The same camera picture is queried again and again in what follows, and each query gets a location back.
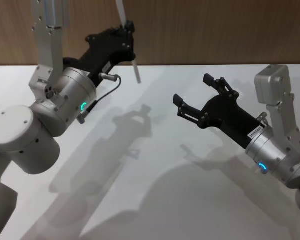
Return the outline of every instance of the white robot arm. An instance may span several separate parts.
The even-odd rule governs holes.
[[[108,73],[118,63],[136,58],[131,21],[87,36],[89,49],[80,59],[63,58],[67,1],[32,0],[32,11],[38,65],[29,86],[35,103],[0,112],[0,178],[11,161],[28,174],[51,168],[60,154],[54,138],[61,136],[76,118],[84,123],[98,102],[96,87],[105,79],[119,79],[120,85],[121,78]],[[0,183],[0,233],[14,212],[17,197],[14,190]]]
[[[207,102],[202,110],[187,105],[174,95],[178,116],[201,129],[215,127],[237,142],[260,167],[270,172],[290,189],[298,189],[296,203],[300,208],[300,129],[296,123],[289,69],[286,65],[269,65],[254,79],[259,103],[266,104],[272,127],[263,112],[254,118],[237,104],[239,93],[222,77],[214,80],[205,74],[203,82],[219,95]]]

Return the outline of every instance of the wooden wall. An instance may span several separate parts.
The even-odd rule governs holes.
[[[300,63],[300,0],[125,0],[142,65]],[[63,55],[120,24],[115,0],[69,0]],[[0,65],[37,62],[30,0],[0,0]]]

